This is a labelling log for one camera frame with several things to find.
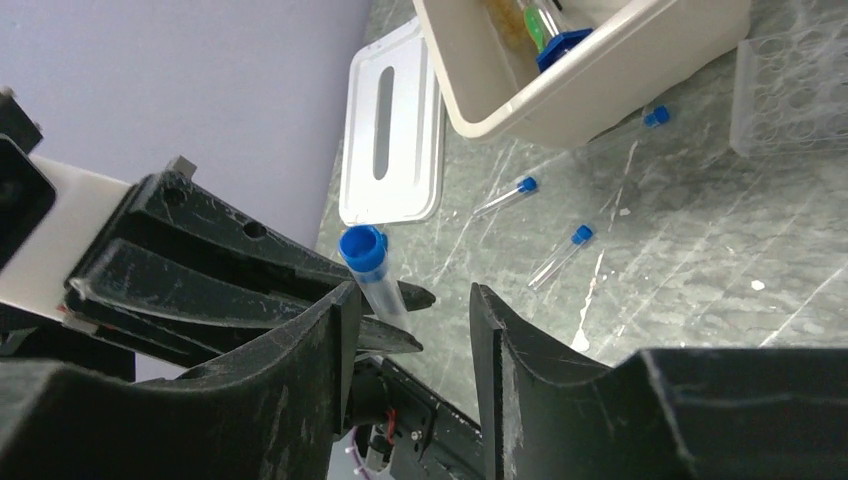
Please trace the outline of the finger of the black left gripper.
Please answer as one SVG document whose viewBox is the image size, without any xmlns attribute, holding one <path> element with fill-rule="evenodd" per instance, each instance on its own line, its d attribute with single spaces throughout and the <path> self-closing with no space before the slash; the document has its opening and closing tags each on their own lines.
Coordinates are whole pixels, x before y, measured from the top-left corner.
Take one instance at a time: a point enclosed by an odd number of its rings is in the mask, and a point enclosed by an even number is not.
<svg viewBox="0 0 848 480">
<path fill-rule="evenodd" d="M 262 259 L 214 248 L 171 259 L 113 239 L 69 277 L 69 310 L 97 337 L 164 361 L 207 361 L 304 313 L 354 280 L 292 244 Z"/>
<path fill-rule="evenodd" d="M 354 279 L 174 171 L 134 187 L 122 238 L 122 302 L 153 315 L 298 315 Z"/>
</svg>

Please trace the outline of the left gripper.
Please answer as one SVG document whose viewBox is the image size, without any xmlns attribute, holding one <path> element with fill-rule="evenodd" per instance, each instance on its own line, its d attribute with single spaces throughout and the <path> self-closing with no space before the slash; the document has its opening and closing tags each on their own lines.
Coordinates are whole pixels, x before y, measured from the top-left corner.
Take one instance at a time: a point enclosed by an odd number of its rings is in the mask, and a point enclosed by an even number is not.
<svg viewBox="0 0 848 480">
<path fill-rule="evenodd" d="M 65 281 L 128 183 L 34 154 L 40 126 L 1 90 L 1 363 L 51 359 L 132 381 L 132 351 L 64 306 Z"/>
</svg>

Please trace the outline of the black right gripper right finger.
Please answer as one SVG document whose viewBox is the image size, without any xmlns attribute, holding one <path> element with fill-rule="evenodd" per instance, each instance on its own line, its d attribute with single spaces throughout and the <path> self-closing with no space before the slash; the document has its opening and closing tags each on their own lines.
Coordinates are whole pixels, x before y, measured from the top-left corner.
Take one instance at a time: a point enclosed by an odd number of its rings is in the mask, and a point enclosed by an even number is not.
<svg viewBox="0 0 848 480">
<path fill-rule="evenodd" d="M 597 362 L 473 284 L 489 479 L 843 479 L 843 348 L 644 348 Z"/>
</svg>

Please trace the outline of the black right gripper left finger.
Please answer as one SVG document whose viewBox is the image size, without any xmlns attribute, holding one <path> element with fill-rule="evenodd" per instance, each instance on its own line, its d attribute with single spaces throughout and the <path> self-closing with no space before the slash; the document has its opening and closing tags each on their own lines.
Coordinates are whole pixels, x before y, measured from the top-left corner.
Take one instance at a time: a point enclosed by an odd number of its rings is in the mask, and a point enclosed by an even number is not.
<svg viewBox="0 0 848 480">
<path fill-rule="evenodd" d="M 346 282 L 174 380 L 1 365 L 5 479 L 322 479 L 343 430 L 361 294 Z"/>
</svg>

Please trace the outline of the brown test tube brush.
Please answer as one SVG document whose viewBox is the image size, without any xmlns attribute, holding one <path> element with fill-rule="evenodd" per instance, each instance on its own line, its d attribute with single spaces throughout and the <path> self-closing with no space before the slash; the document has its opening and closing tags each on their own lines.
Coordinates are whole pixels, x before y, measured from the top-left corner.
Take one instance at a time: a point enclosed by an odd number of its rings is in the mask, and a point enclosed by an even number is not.
<svg viewBox="0 0 848 480">
<path fill-rule="evenodd" d="M 525 26 L 523 13 L 525 4 L 525 1 L 515 0 L 482 1 L 506 49 L 524 62 L 534 65 L 537 49 Z"/>
</svg>

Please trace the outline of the green plastic spoon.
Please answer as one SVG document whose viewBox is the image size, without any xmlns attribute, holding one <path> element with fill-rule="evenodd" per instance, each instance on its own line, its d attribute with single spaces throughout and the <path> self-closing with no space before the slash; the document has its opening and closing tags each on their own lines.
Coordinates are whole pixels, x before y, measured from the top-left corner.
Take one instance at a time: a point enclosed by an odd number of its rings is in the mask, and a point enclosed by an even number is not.
<svg viewBox="0 0 848 480">
<path fill-rule="evenodd" d="M 525 1 L 521 9 L 525 28 L 539 53 L 566 29 L 560 1 Z"/>
</svg>

